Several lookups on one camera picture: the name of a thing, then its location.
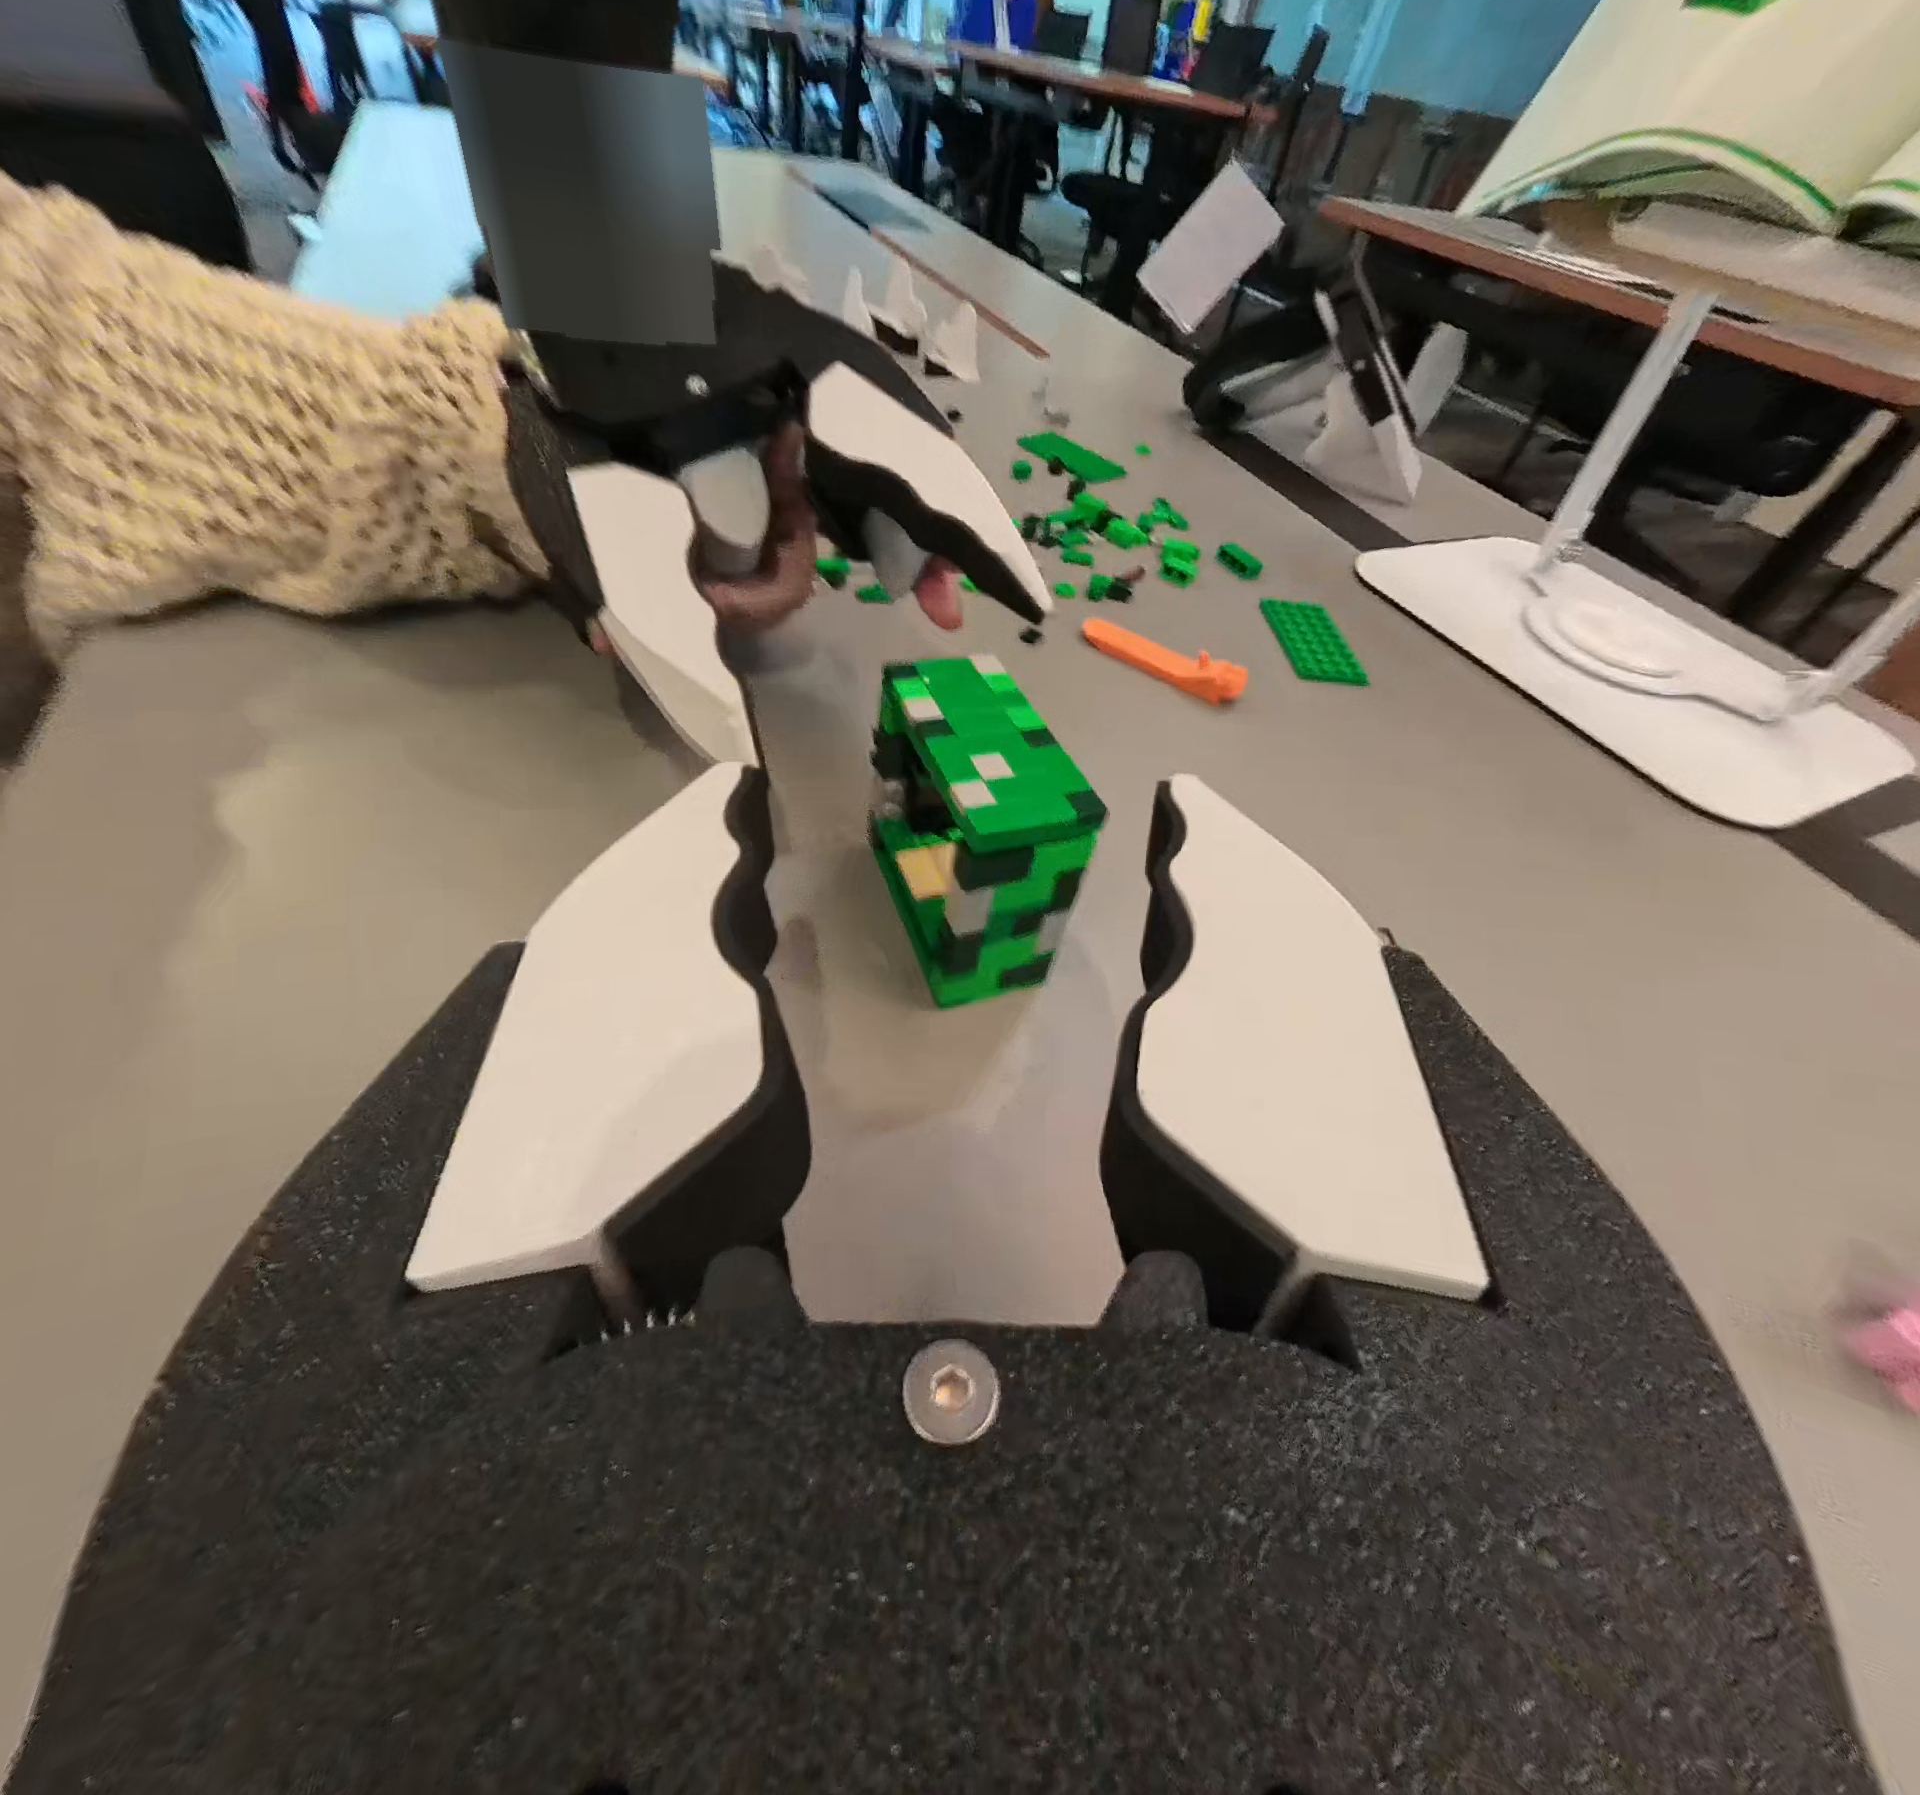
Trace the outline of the person's left hand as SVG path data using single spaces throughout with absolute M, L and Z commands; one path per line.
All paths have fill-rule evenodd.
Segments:
M 804 464 L 804 431 L 790 420 L 755 447 L 695 464 L 682 485 L 694 511 L 689 571 L 724 629 L 772 629 L 810 601 L 821 510 Z

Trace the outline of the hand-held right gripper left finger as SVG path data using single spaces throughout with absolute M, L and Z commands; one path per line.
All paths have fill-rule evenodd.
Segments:
M 595 855 L 520 949 L 404 1282 L 577 1276 L 689 1312 L 716 1262 L 791 1289 L 807 1104 L 768 966 L 770 785 L 722 762 Z

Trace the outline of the pink object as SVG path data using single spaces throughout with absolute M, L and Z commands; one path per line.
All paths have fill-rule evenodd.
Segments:
M 1840 1262 L 1832 1322 L 1847 1358 L 1917 1414 L 1917 1269 L 1853 1244 Z

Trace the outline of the person's left forearm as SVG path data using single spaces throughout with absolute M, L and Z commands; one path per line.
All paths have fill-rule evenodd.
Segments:
M 509 476 L 487 301 L 373 320 L 2 182 L 2 462 L 27 638 L 236 594 L 312 617 L 513 598 L 549 566 Z

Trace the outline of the flat grey tablet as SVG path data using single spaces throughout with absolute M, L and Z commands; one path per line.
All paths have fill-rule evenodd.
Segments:
M 921 198 L 867 171 L 839 172 L 824 165 L 788 159 L 786 172 L 805 194 L 821 198 L 834 215 L 872 235 L 933 237 L 947 230 L 951 220 Z

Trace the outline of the lego instruction booklet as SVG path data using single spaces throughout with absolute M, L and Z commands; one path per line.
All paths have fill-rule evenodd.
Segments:
M 1600 0 L 1460 200 L 1688 204 L 1916 257 L 1917 0 Z

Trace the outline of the pile of lego pieces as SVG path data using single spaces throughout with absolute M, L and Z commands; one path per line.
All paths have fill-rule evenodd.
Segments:
M 1137 511 L 1117 504 L 1113 491 L 1124 479 L 1126 474 L 1117 481 L 1097 487 L 1069 479 L 1025 458 L 1016 438 L 1003 468 L 1003 485 L 1017 491 L 1042 491 L 1042 504 L 1026 510 L 1008 507 L 1003 498 L 1001 503 L 1017 522 L 1020 535 L 1048 583 L 1053 606 L 1079 597 L 1124 603 L 1131 601 L 1135 583 L 1148 578 L 1187 588 L 1198 580 L 1205 562 L 1214 562 L 1242 583 L 1264 578 L 1265 562 L 1242 543 L 1234 538 L 1221 538 L 1216 544 L 1201 543 L 1187 511 L 1164 495 L 1152 495 Z M 851 589 L 854 601 L 867 606 L 910 601 L 911 593 L 900 598 L 884 594 L 872 566 L 848 552 L 839 522 L 821 498 L 819 504 L 824 549 L 819 557 L 816 580 L 830 589 Z M 971 580 L 957 571 L 955 575 L 961 594 L 976 593 Z

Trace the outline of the group of black office chairs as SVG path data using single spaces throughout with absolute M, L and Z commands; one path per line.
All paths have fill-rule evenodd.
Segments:
M 1187 61 L 1159 55 L 1162 0 L 1112 0 L 1098 55 L 1061 42 L 1020 49 L 1092 61 L 1104 68 L 1187 80 L 1201 94 L 1273 94 L 1268 65 L 1273 32 L 1257 23 L 1214 23 Z M 924 78 L 888 68 L 907 98 L 900 128 L 900 182 L 919 189 L 934 165 L 933 194 L 990 246 L 1030 264 L 1026 204 L 1056 195 L 1086 223 L 1077 282 L 1104 309 L 1131 315 L 1147 251 L 1197 200 L 1246 126 L 1168 113 L 1084 101 L 975 68 Z

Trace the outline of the orange brick separator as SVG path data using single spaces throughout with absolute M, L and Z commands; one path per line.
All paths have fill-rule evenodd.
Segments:
M 1231 660 L 1168 649 L 1104 617 L 1084 619 L 1080 634 L 1110 660 L 1214 707 L 1235 702 L 1248 683 L 1248 671 Z

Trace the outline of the row of office desks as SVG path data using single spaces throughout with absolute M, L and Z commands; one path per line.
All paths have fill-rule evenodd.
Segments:
M 764 35 L 797 43 L 832 43 L 846 51 L 851 49 L 851 23 L 844 19 L 819 17 L 795 9 L 761 10 L 743 0 L 694 0 L 694 4 L 682 12 L 692 26 L 702 33 L 727 37 Z M 1084 101 L 1235 125 L 1252 123 L 1254 126 L 1269 126 L 1279 121 L 1279 113 L 1291 99 L 1286 83 L 1281 80 L 1269 83 L 1273 94 L 1268 98 L 1221 98 L 1216 94 L 1201 94 L 1187 80 L 1128 75 L 1104 68 L 1092 61 L 1001 49 L 992 43 L 964 40 L 913 42 L 903 35 L 871 32 L 864 37 L 864 51 L 876 66 L 898 68 L 924 78 L 955 76 L 961 68 L 975 68 L 994 78 L 1063 91 Z

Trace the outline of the black pole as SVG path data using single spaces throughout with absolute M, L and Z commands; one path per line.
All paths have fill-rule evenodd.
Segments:
M 841 159 L 878 166 L 883 159 L 881 119 L 876 113 L 874 40 L 881 32 L 881 0 L 854 0 L 851 32 L 846 49 Z

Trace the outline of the black and white device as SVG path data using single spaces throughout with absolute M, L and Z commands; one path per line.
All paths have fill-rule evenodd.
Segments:
M 1331 487 L 1409 504 L 1421 485 L 1421 438 L 1457 386 L 1469 334 L 1436 327 L 1401 367 L 1379 301 L 1357 274 L 1225 333 L 1187 372 L 1182 400 L 1198 427 L 1231 431 L 1312 407 L 1302 466 Z

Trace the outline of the white book stand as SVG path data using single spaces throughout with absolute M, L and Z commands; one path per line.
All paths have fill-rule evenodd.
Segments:
M 1404 544 L 1359 554 L 1354 571 L 1668 797 L 1782 832 L 1916 775 L 1916 754 L 1844 700 L 1916 619 L 1916 589 L 1831 666 L 1776 668 L 1578 562 L 1600 495 L 1719 300 L 1675 291 L 1541 541 Z

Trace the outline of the green lego block model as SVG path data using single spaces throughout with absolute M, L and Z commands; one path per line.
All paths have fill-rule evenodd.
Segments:
M 998 656 L 892 660 L 869 843 L 936 1007 L 1042 985 L 1107 809 Z

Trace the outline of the white paper sheet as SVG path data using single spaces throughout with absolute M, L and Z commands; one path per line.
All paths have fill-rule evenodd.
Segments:
M 1281 232 L 1273 200 L 1230 157 L 1147 253 L 1138 291 L 1173 333 L 1193 338 Z

